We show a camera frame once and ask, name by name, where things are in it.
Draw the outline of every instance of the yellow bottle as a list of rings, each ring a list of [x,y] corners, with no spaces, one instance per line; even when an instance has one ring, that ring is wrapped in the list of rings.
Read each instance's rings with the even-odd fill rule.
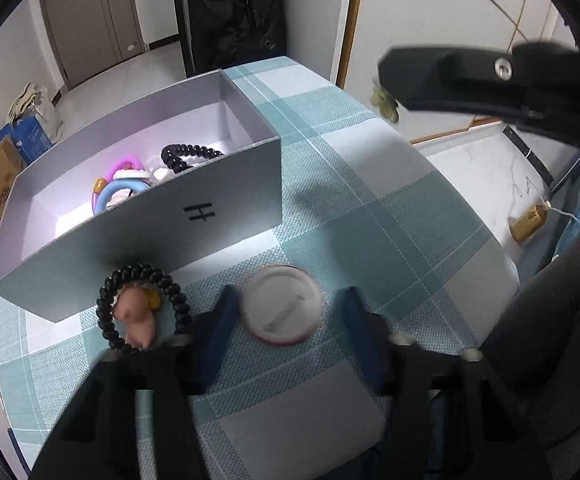
[[[527,240],[545,224],[548,219],[548,210],[544,205],[533,205],[510,226],[512,238],[519,244]]]

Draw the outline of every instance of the gray pants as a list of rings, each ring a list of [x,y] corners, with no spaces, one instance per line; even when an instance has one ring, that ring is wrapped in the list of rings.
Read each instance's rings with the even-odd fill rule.
[[[518,395],[554,478],[571,478],[580,467],[580,233],[519,292],[481,348]]]

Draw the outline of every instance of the checkered tablecloth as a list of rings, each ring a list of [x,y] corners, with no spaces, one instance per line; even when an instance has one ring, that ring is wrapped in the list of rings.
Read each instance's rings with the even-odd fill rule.
[[[238,327],[216,384],[193,399],[196,427],[213,479],[314,478],[374,444],[387,409],[359,381],[336,290],[359,286],[395,329],[456,353],[487,335],[518,281],[458,192],[345,92],[286,57],[227,74],[281,136],[283,224],[172,276],[201,312],[262,266],[301,267],[323,288],[325,322],[284,348]],[[162,311],[158,329],[171,333]],[[1,394],[31,466],[106,347],[95,320],[91,308],[53,324],[0,298]],[[149,395],[138,397],[144,479],[155,478]]]

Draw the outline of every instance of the black bag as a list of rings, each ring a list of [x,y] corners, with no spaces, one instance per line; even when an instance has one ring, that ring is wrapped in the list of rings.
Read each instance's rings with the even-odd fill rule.
[[[188,0],[195,72],[283,56],[281,0]]]

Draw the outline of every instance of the black coil bracelet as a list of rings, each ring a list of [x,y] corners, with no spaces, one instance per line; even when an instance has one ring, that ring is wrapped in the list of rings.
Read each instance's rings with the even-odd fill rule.
[[[172,278],[164,274],[161,269],[154,269],[150,264],[126,265],[115,270],[106,278],[104,285],[99,288],[97,298],[97,318],[99,318],[99,328],[103,332],[103,337],[108,340],[110,348],[121,350],[124,353],[138,353],[138,348],[126,343],[126,340],[119,336],[112,321],[112,304],[115,296],[127,283],[144,281],[159,287],[159,290],[166,296],[172,304],[175,317],[174,333],[184,333],[192,323],[190,316],[190,306],[187,304],[185,294],[181,292],[181,287]]]
[[[216,158],[223,155],[218,150],[213,150],[206,146],[199,146],[195,144],[169,144],[161,150],[161,160],[169,167],[175,174],[192,168],[190,164],[185,162],[182,156],[202,156],[203,158]]]

